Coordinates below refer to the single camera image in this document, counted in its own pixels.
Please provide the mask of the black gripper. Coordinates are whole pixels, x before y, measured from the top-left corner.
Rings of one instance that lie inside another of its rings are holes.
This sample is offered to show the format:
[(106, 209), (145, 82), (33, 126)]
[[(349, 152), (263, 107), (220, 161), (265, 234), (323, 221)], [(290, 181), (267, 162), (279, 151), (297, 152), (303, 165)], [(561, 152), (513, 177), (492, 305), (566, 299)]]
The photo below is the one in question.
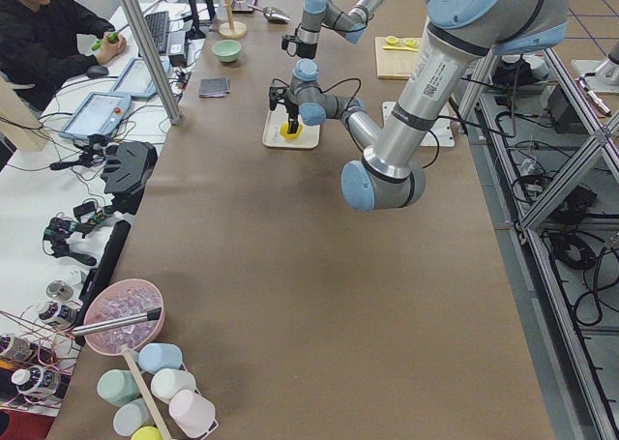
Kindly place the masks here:
[(300, 130), (299, 117), (299, 105), (296, 97), (287, 91), (284, 93), (284, 106), (288, 115), (286, 134), (298, 134)]
[(297, 43), (296, 55), (303, 59), (314, 59), (316, 56), (317, 44)]

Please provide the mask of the third robot base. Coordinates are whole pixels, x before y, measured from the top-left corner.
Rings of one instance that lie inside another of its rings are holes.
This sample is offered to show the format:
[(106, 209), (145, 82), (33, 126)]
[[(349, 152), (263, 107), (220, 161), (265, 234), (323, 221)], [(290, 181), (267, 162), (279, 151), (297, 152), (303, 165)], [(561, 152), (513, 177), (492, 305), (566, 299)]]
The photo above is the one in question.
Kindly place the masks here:
[(603, 60), (573, 60), (572, 66), (596, 93), (618, 94), (618, 44)]

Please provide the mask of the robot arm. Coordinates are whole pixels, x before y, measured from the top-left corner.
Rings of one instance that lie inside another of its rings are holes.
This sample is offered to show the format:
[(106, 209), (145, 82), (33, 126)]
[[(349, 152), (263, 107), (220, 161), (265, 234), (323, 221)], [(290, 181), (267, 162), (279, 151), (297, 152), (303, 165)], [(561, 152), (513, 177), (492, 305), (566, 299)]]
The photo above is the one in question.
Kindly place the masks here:
[(288, 50), (285, 42), (294, 44), (292, 56), (314, 59), (322, 29), (328, 29), (356, 44), (366, 32), (376, 10), (386, 0), (359, 0), (348, 12), (333, 0), (304, 0), (301, 22), (291, 36), (284, 36), (281, 48)]
[(356, 98), (323, 92), (314, 56), (322, 28), (357, 43), (386, 0), (359, 0), (344, 12), (331, 0), (305, 0), (291, 42), (297, 44), (285, 103), (304, 123), (340, 120), (362, 145), (362, 156), (341, 172), (344, 199), (359, 211), (402, 208), (425, 189), (414, 154), (431, 130), (469, 65), (489, 52), (536, 52), (563, 41), (569, 0), (427, 0), (427, 23), (419, 56), (398, 100), (378, 127)]

